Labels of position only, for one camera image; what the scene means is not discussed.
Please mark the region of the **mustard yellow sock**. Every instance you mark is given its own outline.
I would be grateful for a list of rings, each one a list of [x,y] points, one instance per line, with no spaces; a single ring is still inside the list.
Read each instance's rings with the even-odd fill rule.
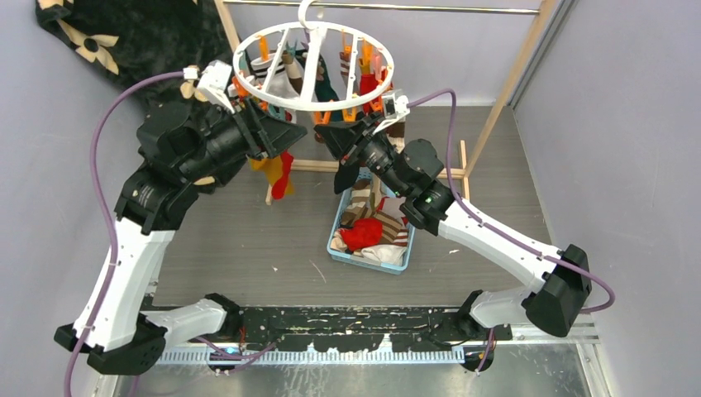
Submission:
[[[265,158],[263,160],[249,159],[249,164],[253,171],[265,174],[270,186],[274,186],[283,175],[283,162],[279,157]]]

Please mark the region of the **white round clip hanger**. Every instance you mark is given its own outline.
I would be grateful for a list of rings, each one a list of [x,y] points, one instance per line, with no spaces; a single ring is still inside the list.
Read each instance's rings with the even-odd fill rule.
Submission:
[[[374,37],[359,31],[355,28],[344,26],[332,22],[309,21],[307,19],[303,26],[299,21],[286,22],[261,29],[248,36],[241,42],[241,46],[248,45],[245,50],[238,50],[237,56],[233,54],[233,67],[236,81],[250,95],[259,100],[279,106],[303,112],[325,112],[341,110],[347,108],[362,108],[366,103],[372,109],[383,107],[380,96],[391,90],[395,72],[395,63],[392,55],[385,46]],[[308,35],[308,56],[303,66],[303,86],[297,98],[280,98],[268,93],[270,79],[274,76],[275,66],[283,54],[285,45],[288,43],[289,34],[292,31],[302,31]],[[337,101],[318,102],[314,93],[317,60],[321,54],[322,47],[329,31],[336,31],[343,38],[350,37],[350,44],[344,47],[344,51],[350,54],[349,69],[346,83],[346,95]],[[260,55],[263,60],[273,56],[272,65],[269,67],[267,79],[261,84],[253,84],[244,77],[240,67],[240,59],[246,54],[249,46],[258,44]],[[354,87],[359,87],[360,76],[355,72],[360,68],[358,62],[363,61],[370,66],[370,70],[376,73],[379,78],[381,67],[387,68],[386,78],[379,83],[377,88],[364,96],[359,96]]]

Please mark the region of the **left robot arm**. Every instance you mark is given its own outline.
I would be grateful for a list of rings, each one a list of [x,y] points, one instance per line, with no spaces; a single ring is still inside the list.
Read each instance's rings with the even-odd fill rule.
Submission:
[[[141,375],[173,346],[240,335],[240,307],[221,294],[162,312],[141,309],[168,245],[202,194],[225,186],[254,157],[275,157],[308,130],[247,103],[234,113],[181,102],[154,106],[137,129],[140,167],[125,181],[109,223],[116,241],[85,310],[55,341],[103,375]]]

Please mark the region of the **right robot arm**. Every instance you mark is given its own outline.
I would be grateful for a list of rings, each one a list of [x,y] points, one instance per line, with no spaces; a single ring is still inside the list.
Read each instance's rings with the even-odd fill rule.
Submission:
[[[459,312],[461,333],[477,340],[497,325],[528,321],[566,337],[592,290],[583,274],[589,268],[585,251],[544,244],[480,212],[440,181],[444,165],[431,142],[413,140],[396,151],[379,124],[366,117],[314,131],[340,165],[367,168],[403,197],[400,210],[415,228],[468,247],[522,283],[520,289],[472,292]]]

